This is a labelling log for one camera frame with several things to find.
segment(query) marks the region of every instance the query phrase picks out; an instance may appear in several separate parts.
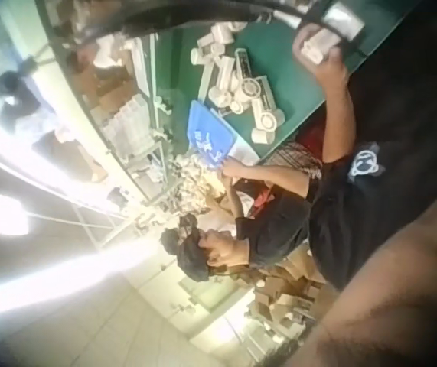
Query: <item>green table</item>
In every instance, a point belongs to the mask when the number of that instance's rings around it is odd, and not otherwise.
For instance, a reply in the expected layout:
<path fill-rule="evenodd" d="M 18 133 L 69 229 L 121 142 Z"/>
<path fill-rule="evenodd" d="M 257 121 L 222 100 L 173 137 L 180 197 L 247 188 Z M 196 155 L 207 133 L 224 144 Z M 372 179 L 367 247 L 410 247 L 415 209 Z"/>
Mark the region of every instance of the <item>green table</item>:
<path fill-rule="evenodd" d="M 396 26 L 409 14 L 419 0 L 343 0 L 350 10 L 365 22 L 359 38 L 359 48 L 372 54 L 390 35 Z M 184 152 L 188 148 L 186 128 L 191 100 L 197 98 L 203 67 L 193 66 L 190 52 L 196 47 L 199 37 L 209 32 L 206 28 L 185 28 L 159 34 L 156 42 L 156 92 L 173 106 L 167 119 L 174 131 L 174 149 Z M 324 97 L 311 75 L 292 59 L 291 46 L 295 32 L 283 23 L 249 24 L 236 36 L 236 42 L 227 47 L 227 54 L 233 54 L 237 47 L 249 52 L 253 73 L 267 75 L 276 104 L 282 109 L 287 121 L 276 131 L 271 145 L 256 145 L 250 139 L 254 126 L 251 112 L 244 115 L 228 115 L 226 120 L 264 158 L 287 139 L 323 102 Z M 364 58 L 349 54 L 346 64 L 349 71 L 355 71 Z"/>

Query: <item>black t-shirt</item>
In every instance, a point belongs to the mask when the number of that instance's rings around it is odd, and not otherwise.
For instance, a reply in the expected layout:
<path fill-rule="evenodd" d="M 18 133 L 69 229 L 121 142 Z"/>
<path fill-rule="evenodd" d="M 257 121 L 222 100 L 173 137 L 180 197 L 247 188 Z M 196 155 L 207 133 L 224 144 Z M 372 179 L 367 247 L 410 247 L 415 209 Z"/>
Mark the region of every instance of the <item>black t-shirt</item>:
<path fill-rule="evenodd" d="M 319 271 L 342 289 L 377 248 L 437 200 L 437 141 L 360 146 L 326 169 L 309 240 Z"/>
<path fill-rule="evenodd" d="M 249 239 L 249 263 L 261 267 L 283 260 L 308 236 L 311 204 L 304 198 L 274 187 L 274 199 L 255 219 L 236 219 L 237 239 Z"/>

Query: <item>logo on shirt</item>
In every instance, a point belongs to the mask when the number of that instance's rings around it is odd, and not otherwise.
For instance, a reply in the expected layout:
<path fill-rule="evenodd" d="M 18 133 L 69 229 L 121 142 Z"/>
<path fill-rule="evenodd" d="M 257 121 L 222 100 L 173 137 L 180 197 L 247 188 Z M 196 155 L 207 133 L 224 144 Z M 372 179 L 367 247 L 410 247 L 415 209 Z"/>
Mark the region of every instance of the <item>logo on shirt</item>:
<path fill-rule="evenodd" d="M 372 144 L 368 149 L 363 149 L 354 157 L 351 169 L 349 170 L 349 180 L 354 182 L 356 176 L 379 176 L 385 169 L 378 164 L 378 151 L 380 147 L 377 144 Z"/>

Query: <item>white shirt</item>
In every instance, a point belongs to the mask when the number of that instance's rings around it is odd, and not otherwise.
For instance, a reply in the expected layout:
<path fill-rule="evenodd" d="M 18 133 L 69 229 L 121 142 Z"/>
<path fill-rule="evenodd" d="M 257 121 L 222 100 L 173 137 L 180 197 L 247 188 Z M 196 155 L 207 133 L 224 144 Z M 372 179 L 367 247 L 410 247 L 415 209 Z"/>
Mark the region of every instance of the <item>white shirt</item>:
<path fill-rule="evenodd" d="M 57 115 L 40 107 L 34 113 L 16 120 L 15 137 L 27 145 L 33 145 L 55 130 L 57 130 L 57 138 L 63 136 L 64 141 L 72 141 L 74 138 L 70 130 L 60 123 Z"/>
<path fill-rule="evenodd" d="M 100 69 L 109 69 L 110 67 L 120 67 L 123 65 L 121 59 L 114 61 L 114 59 L 111 58 L 113 44 L 115 43 L 115 38 L 112 34 L 98 38 L 96 42 L 99 45 L 99 50 L 97 51 L 96 57 L 93 61 L 95 67 L 99 67 Z"/>

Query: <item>fluorescent light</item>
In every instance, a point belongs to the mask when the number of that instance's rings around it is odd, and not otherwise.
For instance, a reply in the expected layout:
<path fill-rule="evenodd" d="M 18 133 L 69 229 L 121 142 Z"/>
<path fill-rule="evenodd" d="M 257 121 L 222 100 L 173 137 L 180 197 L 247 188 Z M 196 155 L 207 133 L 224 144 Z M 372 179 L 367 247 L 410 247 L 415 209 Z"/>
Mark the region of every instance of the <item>fluorescent light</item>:
<path fill-rule="evenodd" d="M 27 235 L 28 215 L 19 200 L 0 195 L 0 234 Z"/>
<path fill-rule="evenodd" d="M 155 243 L 139 239 L 1 284 L 0 313 L 81 291 L 114 272 L 135 267 L 156 252 Z"/>

